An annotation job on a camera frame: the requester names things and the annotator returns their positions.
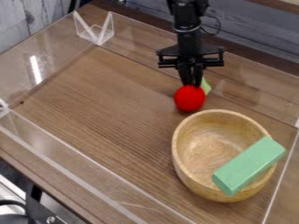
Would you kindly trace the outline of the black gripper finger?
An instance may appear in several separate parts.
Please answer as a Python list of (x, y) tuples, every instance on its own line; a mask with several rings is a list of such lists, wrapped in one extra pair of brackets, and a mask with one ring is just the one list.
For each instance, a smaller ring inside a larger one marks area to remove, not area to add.
[(191, 85), (192, 84), (192, 69), (185, 66), (181, 65), (177, 68), (179, 71), (179, 75), (180, 75), (180, 79), (181, 79), (181, 84), (185, 85)]
[(196, 64), (192, 69), (193, 86), (197, 88), (201, 85), (203, 64)]

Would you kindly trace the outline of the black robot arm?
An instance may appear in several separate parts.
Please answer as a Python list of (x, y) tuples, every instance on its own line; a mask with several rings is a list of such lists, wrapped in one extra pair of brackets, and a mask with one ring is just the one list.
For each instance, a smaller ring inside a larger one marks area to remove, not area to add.
[(201, 40), (201, 17), (209, 0), (167, 0), (172, 14), (176, 44), (156, 51), (160, 68), (177, 70), (181, 84), (196, 88), (201, 85), (207, 67), (224, 66), (224, 48)]

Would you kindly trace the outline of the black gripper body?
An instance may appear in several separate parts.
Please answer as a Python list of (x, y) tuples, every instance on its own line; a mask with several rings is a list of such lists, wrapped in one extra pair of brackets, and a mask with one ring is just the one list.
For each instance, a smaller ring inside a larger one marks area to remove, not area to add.
[(172, 45), (156, 51), (157, 66), (160, 68), (176, 68), (179, 62), (185, 62), (189, 66), (201, 63), (204, 67), (224, 66), (224, 47), (204, 43), (200, 50), (191, 55), (179, 53), (179, 46)]

